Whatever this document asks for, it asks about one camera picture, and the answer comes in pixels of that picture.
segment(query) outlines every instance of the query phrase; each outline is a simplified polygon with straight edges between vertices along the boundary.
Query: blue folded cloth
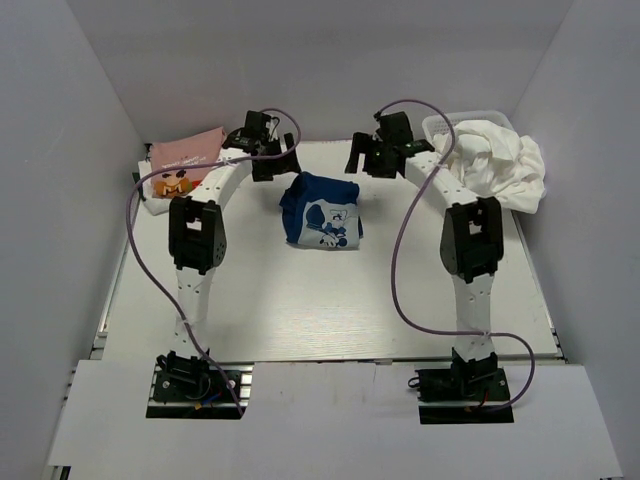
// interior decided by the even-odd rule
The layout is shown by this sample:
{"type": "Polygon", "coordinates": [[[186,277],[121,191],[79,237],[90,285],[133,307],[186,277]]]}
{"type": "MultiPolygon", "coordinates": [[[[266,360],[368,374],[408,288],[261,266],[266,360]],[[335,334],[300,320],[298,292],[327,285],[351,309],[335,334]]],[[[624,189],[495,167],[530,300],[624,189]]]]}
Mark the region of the blue folded cloth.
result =
{"type": "Polygon", "coordinates": [[[357,248],[360,187],[353,182],[299,174],[280,200],[287,242],[315,248],[357,248]]]}

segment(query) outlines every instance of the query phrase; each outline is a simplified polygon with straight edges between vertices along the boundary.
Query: white panel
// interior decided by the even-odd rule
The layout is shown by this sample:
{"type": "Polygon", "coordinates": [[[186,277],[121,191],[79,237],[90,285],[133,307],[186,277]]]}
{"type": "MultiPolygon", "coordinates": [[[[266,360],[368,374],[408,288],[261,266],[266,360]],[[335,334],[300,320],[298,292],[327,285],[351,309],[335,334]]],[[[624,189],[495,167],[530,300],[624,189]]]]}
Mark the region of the white panel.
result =
{"type": "MultiPolygon", "coordinates": [[[[206,340],[225,362],[425,358],[451,355],[453,339],[420,334],[396,313],[390,293],[390,263],[398,229],[416,187],[398,177],[345,175],[350,142],[303,143],[303,169],[360,185],[364,228],[360,248],[325,251],[285,242],[278,202],[294,178],[240,185],[224,211],[227,255],[217,269],[209,300],[206,340]]],[[[451,276],[440,259],[443,217],[420,202],[398,259],[398,294],[417,323],[455,329],[451,276]]],[[[518,333],[534,351],[554,355],[546,307],[529,267],[513,217],[503,215],[505,255],[491,293],[494,331],[518,333]]],[[[135,235],[142,257],[170,291],[177,293],[169,255],[168,216],[140,208],[135,235]]],[[[175,311],[127,255],[110,310],[105,358],[155,358],[166,353],[175,311]]],[[[495,340],[502,355],[526,354],[511,339],[495,340]]]]}
{"type": "Polygon", "coordinates": [[[143,154],[62,0],[0,2],[0,476],[40,478],[143,154]]]}
{"type": "MultiPolygon", "coordinates": [[[[152,361],[81,362],[50,461],[71,480],[598,479],[620,474],[584,368],[540,367],[505,425],[419,424],[411,365],[259,364],[245,417],[145,419],[152,361]]],[[[528,367],[508,367],[510,388],[528,367]]]]}
{"type": "Polygon", "coordinates": [[[69,4],[143,139],[156,141],[235,128],[247,108],[268,106],[290,110],[307,139],[350,138],[406,96],[509,114],[571,0],[69,4]]]}
{"type": "Polygon", "coordinates": [[[524,217],[562,346],[584,363],[625,478],[640,478],[640,3],[578,0],[513,117],[547,164],[524,217]]]}

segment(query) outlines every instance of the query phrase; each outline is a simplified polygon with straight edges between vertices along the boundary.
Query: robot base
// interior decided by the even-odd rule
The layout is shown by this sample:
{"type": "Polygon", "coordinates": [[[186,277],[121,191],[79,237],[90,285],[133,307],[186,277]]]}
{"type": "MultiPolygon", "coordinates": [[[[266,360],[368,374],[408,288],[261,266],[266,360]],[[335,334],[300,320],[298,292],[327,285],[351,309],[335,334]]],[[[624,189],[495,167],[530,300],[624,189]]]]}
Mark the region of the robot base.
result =
{"type": "MultiPolygon", "coordinates": [[[[240,418],[224,379],[206,360],[182,358],[172,351],[158,357],[154,373],[153,405],[147,406],[147,418],[240,418]]],[[[240,397],[242,372],[225,369],[225,373],[240,397]]]]}
{"type": "Polygon", "coordinates": [[[497,367],[490,373],[485,370],[488,364],[497,363],[497,359],[485,360],[478,364],[470,362],[461,368],[461,359],[454,353],[449,369],[417,370],[418,376],[409,381],[409,386],[416,388],[420,395],[420,423],[513,423],[511,407],[492,411],[492,407],[507,402],[511,396],[504,370],[497,367]],[[475,372],[485,370],[485,374],[463,376],[462,373],[469,373],[469,367],[475,372]]]}

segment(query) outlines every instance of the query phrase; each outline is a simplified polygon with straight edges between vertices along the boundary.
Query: garment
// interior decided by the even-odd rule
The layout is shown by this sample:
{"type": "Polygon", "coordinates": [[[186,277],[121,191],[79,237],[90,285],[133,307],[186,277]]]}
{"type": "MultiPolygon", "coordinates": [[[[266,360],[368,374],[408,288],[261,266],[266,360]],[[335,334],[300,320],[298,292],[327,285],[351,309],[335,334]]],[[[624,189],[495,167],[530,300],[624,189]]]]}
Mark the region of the garment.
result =
{"type": "MultiPolygon", "coordinates": [[[[455,126],[456,146],[448,160],[451,173],[481,197],[495,196],[511,210],[535,213],[544,197],[545,168],[538,144],[488,120],[465,120],[455,126]]],[[[442,154],[450,135],[435,135],[442,154]]]]}
{"type": "MultiPolygon", "coordinates": [[[[138,162],[138,172],[140,178],[151,173],[151,163],[149,160],[138,162]]],[[[149,210],[151,215],[158,215],[160,213],[168,212],[169,205],[171,204],[170,198],[157,198],[153,195],[153,185],[151,179],[142,184],[142,194],[144,196],[143,205],[149,210]]]]}
{"type": "MultiPolygon", "coordinates": [[[[151,168],[200,165],[218,159],[225,139],[222,128],[203,132],[175,142],[154,143],[149,150],[151,168]]],[[[210,168],[177,169],[152,178],[152,194],[156,198],[173,198],[191,192],[209,173],[210,168]]]]}
{"type": "Polygon", "coordinates": [[[287,242],[323,249],[357,248],[362,222],[353,182],[299,174],[282,199],[282,224],[287,242]]]}

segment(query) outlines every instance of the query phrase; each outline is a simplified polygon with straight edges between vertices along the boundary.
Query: white plastic basket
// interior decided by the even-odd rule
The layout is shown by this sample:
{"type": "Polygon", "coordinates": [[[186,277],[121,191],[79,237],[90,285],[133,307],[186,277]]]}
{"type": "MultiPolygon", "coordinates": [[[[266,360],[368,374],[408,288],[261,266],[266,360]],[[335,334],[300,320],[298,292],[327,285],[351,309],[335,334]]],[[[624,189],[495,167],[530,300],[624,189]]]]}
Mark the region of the white plastic basket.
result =
{"type": "MultiPolygon", "coordinates": [[[[504,113],[497,112],[495,110],[477,110],[475,112],[458,112],[447,113],[447,117],[453,123],[455,127],[463,120],[489,120],[496,125],[513,130],[511,122],[504,113]]],[[[449,133],[449,127],[444,123],[444,120],[440,115],[432,115],[425,118],[422,121],[422,129],[429,143],[433,143],[433,136],[436,133],[445,134],[449,133]]]]}

